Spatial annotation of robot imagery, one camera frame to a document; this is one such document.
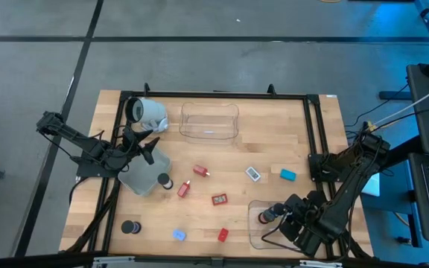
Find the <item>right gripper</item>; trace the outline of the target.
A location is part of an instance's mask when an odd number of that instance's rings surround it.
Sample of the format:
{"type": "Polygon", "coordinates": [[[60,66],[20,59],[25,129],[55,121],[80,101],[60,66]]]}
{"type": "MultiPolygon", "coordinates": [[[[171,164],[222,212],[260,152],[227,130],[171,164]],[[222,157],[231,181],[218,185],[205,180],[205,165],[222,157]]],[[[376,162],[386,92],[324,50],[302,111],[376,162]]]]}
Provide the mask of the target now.
{"type": "Polygon", "coordinates": [[[301,232],[302,239],[310,239],[317,236],[320,239],[330,239],[328,232],[319,224],[323,213],[322,206],[327,202],[324,193],[309,193],[307,197],[300,198],[292,194],[284,203],[276,203],[273,206],[275,214],[299,213],[302,214],[302,225],[295,220],[282,220],[279,231],[290,241],[294,242],[301,232]]]}

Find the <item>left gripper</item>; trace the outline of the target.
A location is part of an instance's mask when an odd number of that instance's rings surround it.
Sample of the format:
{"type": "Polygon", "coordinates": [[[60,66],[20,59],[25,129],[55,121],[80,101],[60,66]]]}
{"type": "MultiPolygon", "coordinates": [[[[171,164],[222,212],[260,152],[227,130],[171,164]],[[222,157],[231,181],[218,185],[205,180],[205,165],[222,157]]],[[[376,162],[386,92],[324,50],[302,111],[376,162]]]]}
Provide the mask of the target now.
{"type": "Polygon", "coordinates": [[[122,145],[126,157],[133,158],[142,155],[144,160],[152,165],[154,163],[153,150],[155,149],[160,137],[156,137],[152,141],[146,143],[143,147],[140,146],[140,141],[147,138],[153,131],[145,130],[136,132],[132,129],[124,129],[122,132],[122,145]]]}

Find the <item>red sand hourglass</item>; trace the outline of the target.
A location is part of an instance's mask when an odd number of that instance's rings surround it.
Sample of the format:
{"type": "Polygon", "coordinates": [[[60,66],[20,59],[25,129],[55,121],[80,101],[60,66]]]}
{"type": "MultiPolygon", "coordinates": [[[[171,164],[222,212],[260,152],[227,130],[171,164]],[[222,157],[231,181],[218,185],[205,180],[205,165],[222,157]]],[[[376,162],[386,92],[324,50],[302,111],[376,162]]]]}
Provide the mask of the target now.
{"type": "Polygon", "coordinates": [[[273,222],[277,217],[284,215],[285,212],[286,206],[284,204],[275,203],[258,215],[258,221],[261,224],[268,224],[273,222]]]}

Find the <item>white sand hourglass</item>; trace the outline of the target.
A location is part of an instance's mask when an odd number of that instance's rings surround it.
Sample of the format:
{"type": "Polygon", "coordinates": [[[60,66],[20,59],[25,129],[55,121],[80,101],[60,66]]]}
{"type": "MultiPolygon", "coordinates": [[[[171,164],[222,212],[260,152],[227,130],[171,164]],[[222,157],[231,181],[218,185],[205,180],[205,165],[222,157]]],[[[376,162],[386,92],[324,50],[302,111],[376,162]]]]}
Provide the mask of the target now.
{"type": "Polygon", "coordinates": [[[174,185],[173,181],[171,180],[171,178],[169,177],[169,175],[167,173],[159,174],[157,181],[165,190],[172,189],[172,187],[174,185]]]}

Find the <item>white digital clock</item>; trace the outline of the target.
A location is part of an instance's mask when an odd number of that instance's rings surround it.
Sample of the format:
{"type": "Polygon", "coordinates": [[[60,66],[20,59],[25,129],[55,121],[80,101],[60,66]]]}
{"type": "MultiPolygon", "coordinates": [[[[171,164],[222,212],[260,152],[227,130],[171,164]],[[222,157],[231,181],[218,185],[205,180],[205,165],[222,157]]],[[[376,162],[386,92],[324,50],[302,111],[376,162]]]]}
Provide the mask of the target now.
{"type": "Polygon", "coordinates": [[[253,167],[248,167],[245,173],[254,182],[257,182],[261,178],[260,173],[253,167]]]}

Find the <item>grey plastic bin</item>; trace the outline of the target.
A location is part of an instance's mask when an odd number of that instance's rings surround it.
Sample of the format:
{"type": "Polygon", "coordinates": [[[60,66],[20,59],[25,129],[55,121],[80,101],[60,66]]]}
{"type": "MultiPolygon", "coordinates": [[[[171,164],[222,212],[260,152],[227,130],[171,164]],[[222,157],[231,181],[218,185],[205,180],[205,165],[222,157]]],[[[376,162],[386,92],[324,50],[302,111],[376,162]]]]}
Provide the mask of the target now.
{"type": "Polygon", "coordinates": [[[119,181],[134,194],[147,196],[158,185],[158,176],[169,173],[171,160],[161,150],[152,152],[154,163],[149,165],[142,156],[137,156],[128,164],[128,171],[120,172],[119,181]]]}

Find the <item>small clear plastic bin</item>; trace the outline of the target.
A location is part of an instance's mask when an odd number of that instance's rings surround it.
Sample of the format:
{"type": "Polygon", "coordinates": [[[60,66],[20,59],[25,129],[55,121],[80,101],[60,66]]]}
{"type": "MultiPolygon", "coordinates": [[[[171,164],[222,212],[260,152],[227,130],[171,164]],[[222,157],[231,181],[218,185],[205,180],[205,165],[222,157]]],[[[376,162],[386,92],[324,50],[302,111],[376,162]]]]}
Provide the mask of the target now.
{"type": "Polygon", "coordinates": [[[250,244],[254,249],[286,249],[293,248],[294,245],[280,232],[274,229],[280,224],[282,216],[278,216],[274,221],[261,223],[258,216],[269,208],[272,208],[277,201],[253,200],[248,205],[248,234],[250,244]]]}

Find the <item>large clear plastic bin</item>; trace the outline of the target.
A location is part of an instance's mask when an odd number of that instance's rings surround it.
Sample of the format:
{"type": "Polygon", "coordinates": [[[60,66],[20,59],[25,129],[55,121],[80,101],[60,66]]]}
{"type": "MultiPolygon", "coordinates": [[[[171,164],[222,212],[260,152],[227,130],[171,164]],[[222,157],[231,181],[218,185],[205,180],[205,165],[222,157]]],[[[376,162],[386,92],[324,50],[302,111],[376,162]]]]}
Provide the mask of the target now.
{"type": "Polygon", "coordinates": [[[232,103],[184,103],[179,132],[191,143],[231,144],[238,136],[238,116],[232,103]]]}

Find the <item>black rig beam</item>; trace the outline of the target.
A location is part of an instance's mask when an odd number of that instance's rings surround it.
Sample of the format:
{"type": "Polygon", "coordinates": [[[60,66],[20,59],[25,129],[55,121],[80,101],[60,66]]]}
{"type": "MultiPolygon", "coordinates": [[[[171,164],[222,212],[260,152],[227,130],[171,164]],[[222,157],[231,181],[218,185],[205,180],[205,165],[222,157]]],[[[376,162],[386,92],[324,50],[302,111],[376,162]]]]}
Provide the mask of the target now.
{"type": "Polygon", "coordinates": [[[108,255],[104,251],[60,252],[51,255],[19,256],[0,258],[0,268],[74,268],[89,265],[115,263],[175,263],[209,265],[272,265],[314,268],[429,268],[429,263],[404,264],[381,261],[377,258],[337,258],[334,260],[301,258],[236,258],[236,257],[193,257],[170,255],[108,255]]]}

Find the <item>black aluminium table frame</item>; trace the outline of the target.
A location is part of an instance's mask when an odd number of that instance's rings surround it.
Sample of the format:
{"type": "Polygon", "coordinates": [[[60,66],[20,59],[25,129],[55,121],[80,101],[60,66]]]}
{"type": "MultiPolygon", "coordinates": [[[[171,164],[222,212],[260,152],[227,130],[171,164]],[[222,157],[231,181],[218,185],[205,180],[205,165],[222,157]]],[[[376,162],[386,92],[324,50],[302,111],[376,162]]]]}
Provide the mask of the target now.
{"type": "Polygon", "coordinates": [[[95,247],[111,255],[170,255],[193,257],[296,258],[292,249],[254,249],[248,234],[248,205],[253,200],[283,202],[314,190],[308,167],[312,150],[338,153],[348,142],[338,99],[334,95],[276,95],[228,92],[151,92],[168,110],[170,126],[160,135],[158,148],[172,162],[176,187],[191,182],[184,198],[176,189],[156,186],[146,197],[121,187],[115,213],[100,225],[95,247]],[[179,133],[184,103],[233,103],[239,108],[238,136],[231,144],[190,143],[179,133]],[[208,169],[202,177],[193,166],[208,169]],[[254,182],[245,173],[255,168],[254,182]],[[282,179],[281,169],[296,180],[282,179]],[[226,194],[228,203],[213,205],[212,197],[226,194]],[[124,234],[125,220],[141,223],[138,234],[124,234]],[[228,229],[226,241],[217,236],[228,229]],[[186,239],[173,238],[173,230],[186,239]]]}

